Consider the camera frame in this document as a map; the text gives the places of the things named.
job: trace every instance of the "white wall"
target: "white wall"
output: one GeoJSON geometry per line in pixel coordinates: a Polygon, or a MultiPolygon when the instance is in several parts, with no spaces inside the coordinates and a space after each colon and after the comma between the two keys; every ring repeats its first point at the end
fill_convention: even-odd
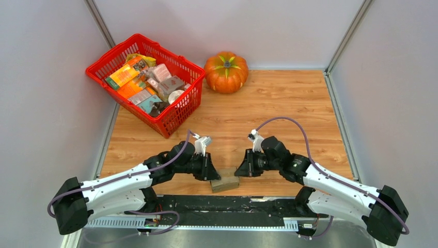
{"type": "Polygon", "coordinates": [[[204,66],[230,50],[252,68],[325,68],[362,0],[96,0],[116,43],[134,33],[204,66]]]}
{"type": "Polygon", "coordinates": [[[364,183],[394,187],[411,234],[436,247],[438,2],[374,1],[333,72],[364,183]]]}
{"type": "Polygon", "coordinates": [[[108,47],[83,1],[0,9],[0,246],[59,247],[45,209],[96,170],[115,102],[84,71],[108,47]]]}

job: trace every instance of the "wooden table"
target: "wooden table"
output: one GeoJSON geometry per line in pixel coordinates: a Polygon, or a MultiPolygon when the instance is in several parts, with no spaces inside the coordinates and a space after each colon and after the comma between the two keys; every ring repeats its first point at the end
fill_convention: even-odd
{"type": "MultiPolygon", "coordinates": [[[[201,106],[165,139],[124,108],[120,108],[102,167],[106,177],[136,166],[150,156],[170,150],[185,140],[187,129],[211,136],[207,147],[216,169],[239,167],[244,151],[252,147],[247,135],[265,120],[288,116],[305,129],[315,161],[352,178],[332,103],[321,71],[251,71],[235,94],[222,95],[206,83],[201,106]]],[[[300,130],[290,121],[276,120],[260,129],[275,135],[293,153],[307,155],[300,130]]],[[[240,178],[240,187],[217,195],[295,196],[302,186],[286,181],[276,171],[240,178]]],[[[212,194],[210,183],[192,175],[176,174],[172,181],[153,187],[157,194],[212,194]]]]}

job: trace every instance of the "orange pumpkin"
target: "orange pumpkin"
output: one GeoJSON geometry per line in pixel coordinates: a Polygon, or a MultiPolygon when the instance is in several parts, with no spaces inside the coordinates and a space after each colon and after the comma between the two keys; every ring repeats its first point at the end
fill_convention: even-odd
{"type": "Polygon", "coordinates": [[[225,94],[238,91],[249,74],[246,60],[232,52],[220,52],[209,58],[204,70],[210,88],[225,94]]]}

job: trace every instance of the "small brown box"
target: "small brown box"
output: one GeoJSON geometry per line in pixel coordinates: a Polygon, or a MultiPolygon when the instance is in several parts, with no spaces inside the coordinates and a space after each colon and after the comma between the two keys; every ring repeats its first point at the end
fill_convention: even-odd
{"type": "Polygon", "coordinates": [[[221,176],[220,180],[211,180],[211,191],[213,193],[222,192],[226,190],[237,189],[239,187],[239,177],[234,175],[235,167],[219,169],[217,173],[221,176]]]}

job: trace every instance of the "red basket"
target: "red basket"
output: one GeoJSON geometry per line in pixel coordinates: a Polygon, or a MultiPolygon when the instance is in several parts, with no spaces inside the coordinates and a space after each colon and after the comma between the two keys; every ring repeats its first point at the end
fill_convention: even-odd
{"type": "Polygon", "coordinates": [[[131,36],[125,42],[109,50],[97,62],[88,67],[85,73],[102,86],[120,105],[165,138],[169,138],[201,104],[204,70],[183,56],[169,52],[162,48],[158,42],[140,34],[131,36]],[[126,56],[132,53],[140,53],[157,59],[157,65],[164,63],[172,75],[178,76],[185,84],[191,84],[181,97],[156,118],[146,114],[105,82],[105,78],[119,69],[125,63],[126,56]]]}

